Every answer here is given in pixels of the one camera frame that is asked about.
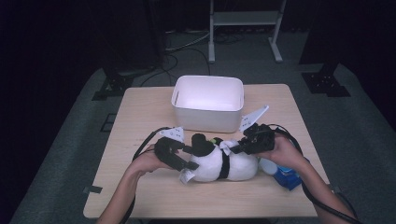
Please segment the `black stand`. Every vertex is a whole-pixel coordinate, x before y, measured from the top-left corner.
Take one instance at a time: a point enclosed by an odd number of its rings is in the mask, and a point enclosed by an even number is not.
[[[326,93],[329,97],[350,96],[344,86],[340,86],[333,73],[338,63],[325,63],[316,73],[302,73],[311,93]]]
[[[93,101],[104,101],[109,96],[123,96],[126,89],[132,87],[132,77],[121,76],[114,67],[104,67],[106,80],[102,88],[92,97]]]

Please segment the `plush toy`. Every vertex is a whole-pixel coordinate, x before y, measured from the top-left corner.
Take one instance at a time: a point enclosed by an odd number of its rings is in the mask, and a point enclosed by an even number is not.
[[[236,140],[215,138],[207,141],[203,134],[195,134],[191,139],[191,148],[185,148],[184,151],[190,153],[191,161],[199,166],[195,170],[184,169],[180,180],[186,184],[191,179],[210,182],[217,179],[240,181],[252,178],[258,171],[258,159],[245,152],[231,152],[230,148],[237,145]]]

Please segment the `dark curtain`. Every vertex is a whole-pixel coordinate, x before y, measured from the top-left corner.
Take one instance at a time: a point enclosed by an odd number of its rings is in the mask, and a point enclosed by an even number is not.
[[[396,130],[396,2],[320,2],[300,63],[337,61]]]
[[[288,0],[280,30],[308,31],[318,12],[320,0]]]
[[[153,1],[90,2],[0,1],[0,223],[18,208],[93,72],[105,63],[117,66],[119,55],[130,65],[161,62],[160,37],[150,38],[156,30],[147,26],[154,15],[136,7]],[[115,15],[100,11],[107,9]]]

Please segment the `white plastic bin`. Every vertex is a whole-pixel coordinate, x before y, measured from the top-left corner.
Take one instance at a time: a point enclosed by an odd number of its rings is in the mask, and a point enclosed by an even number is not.
[[[234,77],[183,76],[172,94],[177,125],[185,130],[234,133],[244,106],[244,86]]]

